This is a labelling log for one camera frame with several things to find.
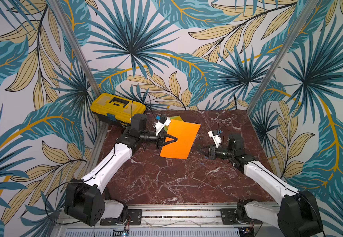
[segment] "red marble table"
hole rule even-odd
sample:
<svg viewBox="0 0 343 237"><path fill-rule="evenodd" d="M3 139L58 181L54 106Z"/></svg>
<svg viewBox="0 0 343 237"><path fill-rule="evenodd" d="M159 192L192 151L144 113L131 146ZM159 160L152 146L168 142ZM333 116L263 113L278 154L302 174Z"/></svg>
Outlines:
<svg viewBox="0 0 343 237"><path fill-rule="evenodd" d="M153 111L154 115L181 116L186 122L200 124L197 138L187 159L160 157L160 149L154 144L145 145L136 151L113 176L107 187L112 199L127 204L158 203L204 203L237 202L252 198L256 201L274 201L252 179L224 164L221 159L208 160L197 152L197 145L213 144L207 132L217 130L218 121L224 141L229 131L241 134L245 149L259 159L269 170L270 164L258 137L244 110L233 111ZM150 129L154 117L150 112L147 127ZM112 149L123 129L109 126L100 154L101 160Z"/></svg>

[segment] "black cable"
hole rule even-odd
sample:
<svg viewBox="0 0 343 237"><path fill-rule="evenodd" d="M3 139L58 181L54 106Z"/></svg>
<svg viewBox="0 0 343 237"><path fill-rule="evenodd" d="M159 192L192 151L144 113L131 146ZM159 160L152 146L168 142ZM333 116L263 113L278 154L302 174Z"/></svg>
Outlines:
<svg viewBox="0 0 343 237"><path fill-rule="evenodd" d="M262 222L261 225L260 225L260 227L258 228L257 232L254 234L254 237L258 234L258 232L260 231L260 229L261 229L261 227L262 227L263 224L264 224L264 223Z"/></svg>
<svg viewBox="0 0 343 237"><path fill-rule="evenodd" d="M154 115L154 113L153 113L153 110L152 110L152 103L151 103L152 99L150 98L149 93L140 92L140 94L141 94L141 93L144 93L144 94L146 94L147 96L149 96L150 111L152 112L153 117L155 117L155 115Z"/></svg>
<svg viewBox="0 0 343 237"><path fill-rule="evenodd" d="M78 223L78 222L80 222L80 221L74 221L74 222L70 222L70 223L58 223L58 222L54 221L54 220L49 216L48 210L46 209L46 203L48 202L48 198L49 198L49 196L51 195L51 193L54 192L54 191L55 191L56 189L58 189L59 187L61 187L62 185L66 184L66 183L85 183L85 182L87 182L87 181L89 181L89 180L91 180L91 179L92 179L92 177L89 178L89 179L86 180L86 181L83 181L83 182L64 182L64 183L60 184L59 186L55 187L51 192L49 192L49 194L46 196L45 204L44 204L44 206L45 206L45 213L46 213L46 215L48 216L48 218L49 218L54 224L57 224L57 225L69 225L69 224Z"/></svg>

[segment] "tropical leaf wallpaper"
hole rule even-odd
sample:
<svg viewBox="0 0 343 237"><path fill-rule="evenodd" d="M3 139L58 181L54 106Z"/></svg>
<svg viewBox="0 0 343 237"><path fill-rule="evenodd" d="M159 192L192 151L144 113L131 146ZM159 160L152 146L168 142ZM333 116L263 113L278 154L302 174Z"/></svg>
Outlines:
<svg viewBox="0 0 343 237"><path fill-rule="evenodd" d="M250 119L273 172L312 192L326 236L343 236L343 0L319 1Z"/></svg>
<svg viewBox="0 0 343 237"><path fill-rule="evenodd" d="M83 45L87 4L61 3ZM0 0L0 237L48 236L46 195L82 177L91 158L99 126L93 100L47 1ZM53 217L64 206L64 188L46 204Z"/></svg>
<svg viewBox="0 0 343 237"><path fill-rule="evenodd" d="M246 109L306 2L95 0L69 20L102 91L152 109Z"/></svg>

